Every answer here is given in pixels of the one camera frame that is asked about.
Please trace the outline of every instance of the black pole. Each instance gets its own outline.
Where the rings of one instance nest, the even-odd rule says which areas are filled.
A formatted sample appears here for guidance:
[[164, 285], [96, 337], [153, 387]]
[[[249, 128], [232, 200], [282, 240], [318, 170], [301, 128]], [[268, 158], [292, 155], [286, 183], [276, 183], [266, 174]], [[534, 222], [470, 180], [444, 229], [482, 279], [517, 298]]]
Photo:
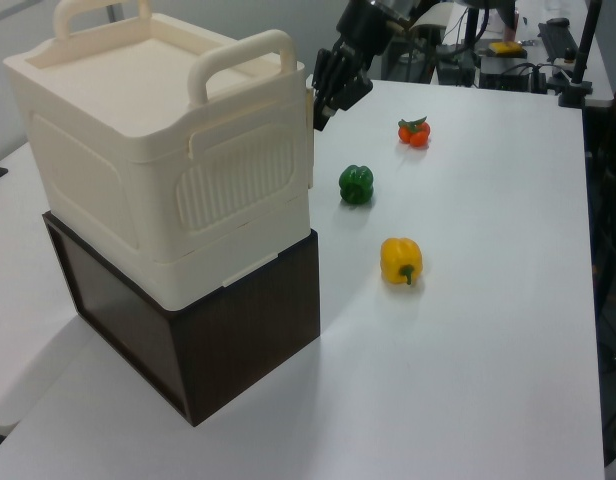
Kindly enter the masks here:
[[476, 8], [469, 8], [468, 17], [466, 18], [466, 35], [464, 36], [464, 45], [470, 45], [475, 41], [478, 23], [479, 10]]
[[601, 0], [591, 0], [588, 7], [588, 15], [586, 15], [586, 23], [584, 24], [584, 33], [581, 35], [581, 42], [577, 49], [575, 57], [575, 70], [572, 74], [572, 83], [578, 85], [584, 78], [586, 63], [588, 62], [588, 53], [597, 28], [597, 20], [601, 11]]

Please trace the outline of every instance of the tabletop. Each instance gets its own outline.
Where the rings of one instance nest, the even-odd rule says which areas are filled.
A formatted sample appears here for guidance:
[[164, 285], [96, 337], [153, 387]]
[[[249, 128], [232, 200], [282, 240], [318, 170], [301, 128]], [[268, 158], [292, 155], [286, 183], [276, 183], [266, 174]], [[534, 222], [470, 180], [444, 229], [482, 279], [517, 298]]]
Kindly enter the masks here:
[[91, 332], [76, 318], [41, 214], [29, 145], [0, 162], [0, 434], [9, 433]]
[[[517, 10], [519, 11], [519, 22], [517, 25], [517, 33], [515, 40], [536, 40], [537, 44], [534, 46], [524, 47], [528, 52], [527, 61], [534, 63], [535, 65], [547, 62], [546, 49], [541, 42], [539, 35], [539, 23], [545, 23], [546, 20], [551, 18], [565, 17], [570, 20], [570, 33], [577, 43], [581, 42], [581, 35], [583, 34], [584, 24], [586, 22], [586, 15], [588, 8], [585, 0], [517, 0]], [[464, 13], [465, 7], [455, 3], [452, 9], [452, 14], [448, 22], [449, 31], [460, 19]], [[479, 27], [481, 27], [482, 16], [479, 17]], [[462, 32], [465, 32], [466, 19], [462, 24]], [[495, 31], [492, 31], [490, 27], [486, 29], [482, 38], [488, 39], [501, 39], [503, 33], [503, 23], [501, 19], [498, 19], [496, 23]], [[456, 42], [457, 30], [451, 32], [445, 39], [445, 43], [454, 44]], [[460, 33], [460, 40], [463, 40], [464, 33]], [[606, 67], [604, 65], [601, 51], [599, 50], [599, 44], [596, 37], [593, 39], [590, 47], [590, 53], [588, 56], [588, 68], [584, 73], [584, 80], [592, 82], [593, 91], [586, 97], [586, 105], [592, 107], [605, 107], [610, 104], [613, 99], [613, 91], [608, 80], [608, 74], [606, 73]], [[543, 68], [541, 70], [549, 78], [551, 75], [551, 68]]]
[[[428, 116], [426, 149], [397, 121]], [[0, 479], [602, 479], [581, 112], [375, 82], [315, 135], [322, 335], [192, 428], [94, 336]], [[350, 164], [370, 205], [340, 200]], [[413, 287], [379, 249], [410, 237]]]

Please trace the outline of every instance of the dark wooden box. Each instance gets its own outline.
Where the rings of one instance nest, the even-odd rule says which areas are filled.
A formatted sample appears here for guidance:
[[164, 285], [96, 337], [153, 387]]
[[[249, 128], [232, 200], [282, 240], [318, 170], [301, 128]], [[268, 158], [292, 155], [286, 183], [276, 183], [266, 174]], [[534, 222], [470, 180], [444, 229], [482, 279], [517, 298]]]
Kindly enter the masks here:
[[196, 426], [319, 337], [317, 233], [183, 310], [164, 310], [43, 215], [79, 314]]

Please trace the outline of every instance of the white plastic container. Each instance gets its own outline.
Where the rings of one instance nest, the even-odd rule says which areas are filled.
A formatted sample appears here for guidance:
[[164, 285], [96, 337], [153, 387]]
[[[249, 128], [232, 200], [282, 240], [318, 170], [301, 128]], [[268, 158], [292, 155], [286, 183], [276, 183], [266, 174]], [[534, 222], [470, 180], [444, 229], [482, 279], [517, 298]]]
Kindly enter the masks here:
[[280, 31], [235, 41], [163, 15], [5, 60], [53, 214], [179, 310], [310, 233], [312, 119]]

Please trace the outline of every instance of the pepper stem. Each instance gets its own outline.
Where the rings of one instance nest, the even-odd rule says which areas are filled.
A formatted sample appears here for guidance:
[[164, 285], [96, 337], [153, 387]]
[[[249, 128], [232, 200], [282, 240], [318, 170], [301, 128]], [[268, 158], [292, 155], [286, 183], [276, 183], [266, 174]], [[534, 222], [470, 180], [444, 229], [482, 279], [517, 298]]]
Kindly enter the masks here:
[[404, 265], [399, 269], [399, 275], [406, 277], [406, 283], [412, 285], [412, 273], [415, 271], [415, 267], [412, 265]]

